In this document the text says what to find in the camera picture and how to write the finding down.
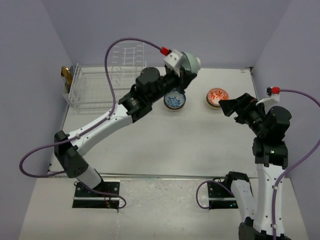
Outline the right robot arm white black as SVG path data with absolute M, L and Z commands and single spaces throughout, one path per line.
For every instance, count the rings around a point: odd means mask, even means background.
M 282 219 L 283 174 L 288 168 L 288 149 L 284 142 L 292 118 L 281 106 L 265 111 L 262 101 L 248 93 L 236 99 L 220 100 L 225 116 L 233 113 L 239 124 L 254 132 L 252 153 L 258 176 L 258 195 L 254 199 L 246 174 L 229 172 L 223 182 L 227 196 L 235 197 L 242 222 L 238 227 L 240 240 L 287 240 Z

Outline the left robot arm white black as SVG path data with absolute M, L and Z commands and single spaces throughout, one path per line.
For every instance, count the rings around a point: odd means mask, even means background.
M 108 112 L 87 125 L 54 135 L 54 155 L 69 178 L 76 178 L 92 196 L 103 193 L 100 174 L 85 160 L 96 144 L 114 132 L 143 118 L 152 105 L 172 90 L 183 92 L 197 77 L 199 67 L 181 66 L 178 71 L 165 68 L 165 75 L 155 67 L 144 68 L 131 89 Z

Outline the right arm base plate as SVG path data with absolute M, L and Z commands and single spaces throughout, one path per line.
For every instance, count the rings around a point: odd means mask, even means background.
M 214 182 L 207 183 L 209 209 L 237 209 L 236 199 L 222 186 Z

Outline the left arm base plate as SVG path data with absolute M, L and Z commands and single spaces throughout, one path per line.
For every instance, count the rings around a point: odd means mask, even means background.
M 118 197 L 107 197 L 94 193 L 85 188 L 80 182 L 75 182 L 72 208 L 74 209 L 118 209 L 120 199 Z M 120 181 L 106 181 L 100 192 L 118 195 L 120 192 Z

